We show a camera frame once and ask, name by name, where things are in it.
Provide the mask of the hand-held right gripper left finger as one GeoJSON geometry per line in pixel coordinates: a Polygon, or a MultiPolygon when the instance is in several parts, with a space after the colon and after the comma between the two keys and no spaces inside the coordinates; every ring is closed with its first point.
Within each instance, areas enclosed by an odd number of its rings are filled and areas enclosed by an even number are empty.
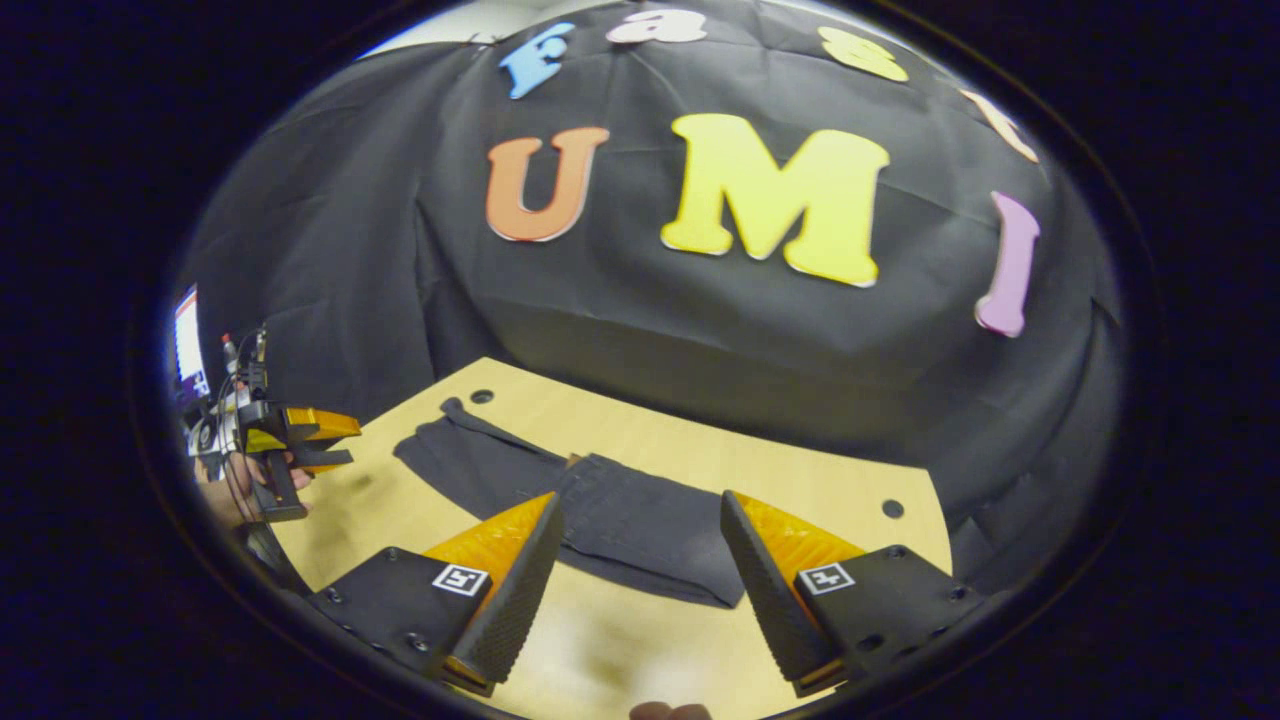
{"type": "Polygon", "coordinates": [[[548,492],[422,553],[379,550],[303,601],[413,675],[489,697],[526,643],[563,529],[561,497],[548,492]]]}

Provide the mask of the black backdrop cloth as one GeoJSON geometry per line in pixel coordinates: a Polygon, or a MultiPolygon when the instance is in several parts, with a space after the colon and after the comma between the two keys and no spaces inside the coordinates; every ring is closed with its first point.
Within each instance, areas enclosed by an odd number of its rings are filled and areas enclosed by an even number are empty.
{"type": "Polygon", "coordinates": [[[179,274],[287,402],[369,421],[480,357],[925,469],[966,583],[1102,484],[1103,234],[993,92],[774,3],[612,3],[376,53],[238,160],[179,274]]]}

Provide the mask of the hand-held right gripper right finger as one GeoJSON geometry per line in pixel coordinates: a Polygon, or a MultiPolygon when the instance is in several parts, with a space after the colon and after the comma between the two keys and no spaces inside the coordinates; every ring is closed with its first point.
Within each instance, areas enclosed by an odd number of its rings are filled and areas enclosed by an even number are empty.
{"type": "Polygon", "coordinates": [[[905,544],[863,550],[735,491],[721,497],[719,528],[800,698],[899,675],[988,602],[905,544]]]}

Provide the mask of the computer monitor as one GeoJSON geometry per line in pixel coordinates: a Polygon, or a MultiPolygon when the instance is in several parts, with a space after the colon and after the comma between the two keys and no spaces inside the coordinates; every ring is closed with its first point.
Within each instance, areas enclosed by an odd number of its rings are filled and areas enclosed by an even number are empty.
{"type": "Polygon", "coordinates": [[[173,350],[175,368],[175,400],[189,406],[210,395],[198,331],[198,286],[191,284],[179,297],[173,311],[173,350]]]}

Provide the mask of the dark jeans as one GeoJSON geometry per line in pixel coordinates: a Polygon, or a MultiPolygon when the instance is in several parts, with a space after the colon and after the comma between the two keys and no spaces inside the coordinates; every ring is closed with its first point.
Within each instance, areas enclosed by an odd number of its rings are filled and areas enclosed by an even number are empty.
{"type": "Polygon", "coordinates": [[[468,413],[457,398],[394,450],[415,475],[480,520],[559,498],[559,560],[605,582],[733,609],[742,579],[721,534],[721,497],[589,454],[571,459],[468,413]]]}

